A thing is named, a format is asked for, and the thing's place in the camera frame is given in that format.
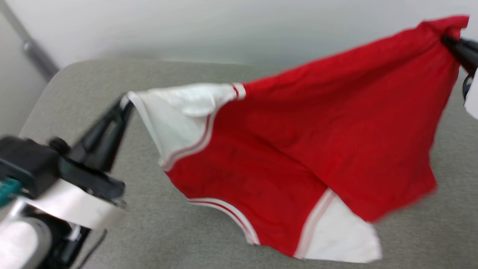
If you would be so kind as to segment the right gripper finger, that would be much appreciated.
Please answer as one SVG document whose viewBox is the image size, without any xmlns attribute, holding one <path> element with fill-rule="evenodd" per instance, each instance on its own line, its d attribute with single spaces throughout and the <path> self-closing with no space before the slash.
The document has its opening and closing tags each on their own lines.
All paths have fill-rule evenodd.
<svg viewBox="0 0 478 269">
<path fill-rule="evenodd" d="M 443 44 L 456 57 L 471 57 L 478 52 L 478 44 L 473 40 L 444 35 Z"/>
<path fill-rule="evenodd" d="M 474 75 L 478 67 L 478 53 L 471 57 L 456 57 L 453 55 L 457 62 L 468 72 L 469 75 Z"/>
</svg>

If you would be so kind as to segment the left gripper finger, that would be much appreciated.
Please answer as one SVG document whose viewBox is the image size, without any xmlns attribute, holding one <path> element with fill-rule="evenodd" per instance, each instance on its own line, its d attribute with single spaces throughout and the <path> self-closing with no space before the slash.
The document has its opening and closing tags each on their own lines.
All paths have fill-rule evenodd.
<svg viewBox="0 0 478 269">
<path fill-rule="evenodd" d="M 93 170 L 111 172 L 124 137 L 133 104 L 114 104 L 84 136 L 84 165 Z"/>
<path fill-rule="evenodd" d="M 79 139 L 70 159 L 79 164 L 113 164 L 128 124 L 128 98 L 119 98 Z"/>
</svg>

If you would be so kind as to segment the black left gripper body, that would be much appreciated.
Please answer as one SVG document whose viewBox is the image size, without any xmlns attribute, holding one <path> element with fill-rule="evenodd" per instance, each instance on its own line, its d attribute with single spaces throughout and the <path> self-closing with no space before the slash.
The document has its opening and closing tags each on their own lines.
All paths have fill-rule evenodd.
<svg viewBox="0 0 478 269">
<path fill-rule="evenodd" d="M 87 194 L 109 202 L 122 198 L 124 182 L 70 159 L 72 148 L 55 137 L 47 145 L 31 139 L 5 136 L 1 139 L 1 180 L 15 179 L 25 195 L 38 199 L 59 179 Z"/>
</svg>

